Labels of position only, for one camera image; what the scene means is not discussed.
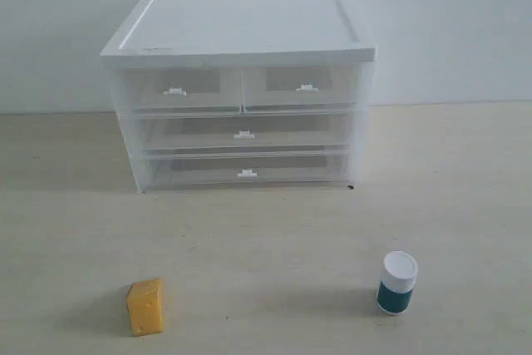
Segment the clear middle wide drawer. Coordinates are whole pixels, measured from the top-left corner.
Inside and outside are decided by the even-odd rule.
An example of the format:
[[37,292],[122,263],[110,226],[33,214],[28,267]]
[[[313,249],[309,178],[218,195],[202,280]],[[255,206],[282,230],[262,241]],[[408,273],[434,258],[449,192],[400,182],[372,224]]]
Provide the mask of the clear middle wide drawer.
[[166,117],[139,120],[148,151],[251,146],[346,145],[351,113]]

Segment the clear bottom wide drawer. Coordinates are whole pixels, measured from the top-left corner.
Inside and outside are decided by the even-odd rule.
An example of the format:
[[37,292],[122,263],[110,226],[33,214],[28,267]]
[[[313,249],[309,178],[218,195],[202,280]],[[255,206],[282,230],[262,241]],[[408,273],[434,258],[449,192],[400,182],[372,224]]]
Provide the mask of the clear bottom wide drawer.
[[210,154],[151,159],[154,186],[349,179],[346,150]]

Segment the white plastic drawer cabinet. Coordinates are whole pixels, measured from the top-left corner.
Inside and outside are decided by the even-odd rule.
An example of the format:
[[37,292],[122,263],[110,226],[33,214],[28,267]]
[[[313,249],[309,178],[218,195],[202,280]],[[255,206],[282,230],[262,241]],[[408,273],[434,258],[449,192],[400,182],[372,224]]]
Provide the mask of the white plastic drawer cabinet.
[[[111,98],[135,185],[141,192],[200,186],[152,185],[151,159],[341,149],[349,155],[349,179],[327,183],[353,188],[360,179],[362,148],[367,132],[368,97],[376,58],[377,45],[368,36],[353,0],[140,0],[101,50],[101,61],[109,77]],[[358,66],[357,96],[353,107],[251,112],[244,109],[244,69],[320,65]],[[240,109],[140,110],[131,104],[133,71],[174,68],[238,69],[241,75]],[[166,117],[332,113],[353,115],[350,141],[346,145],[239,146],[148,151],[143,148],[139,125],[141,119]],[[236,182],[209,185],[315,182]]]

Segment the clear wide drawer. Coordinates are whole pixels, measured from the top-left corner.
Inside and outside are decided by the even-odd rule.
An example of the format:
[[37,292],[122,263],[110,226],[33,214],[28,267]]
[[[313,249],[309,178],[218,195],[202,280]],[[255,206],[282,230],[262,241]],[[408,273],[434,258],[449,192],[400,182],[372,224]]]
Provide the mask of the clear wide drawer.
[[251,146],[346,145],[351,113],[166,117],[139,120],[148,151]]
[[154,186],[349,179],[346,150],[210,154],[151,159]]

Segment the teal bottle white cap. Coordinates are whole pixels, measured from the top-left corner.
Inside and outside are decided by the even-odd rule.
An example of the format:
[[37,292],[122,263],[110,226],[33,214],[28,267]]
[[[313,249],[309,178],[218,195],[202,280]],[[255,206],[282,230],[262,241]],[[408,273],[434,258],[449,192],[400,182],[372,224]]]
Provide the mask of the teal bottle white cap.
[[390,315],[404,313],[410,302],[418,274],[415,259],[404,251],[385,255],[377,290],[377,306]]

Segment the yellow cheese wedge block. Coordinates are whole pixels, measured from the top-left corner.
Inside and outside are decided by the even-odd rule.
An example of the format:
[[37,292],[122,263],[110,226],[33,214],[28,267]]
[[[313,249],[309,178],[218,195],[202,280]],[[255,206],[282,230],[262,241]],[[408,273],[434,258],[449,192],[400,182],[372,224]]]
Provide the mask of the yellow cheese wedge block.
[[132,334],[140,337],[164,330],[163,280],[147,279],[135,282],[126,295],[126,307]]

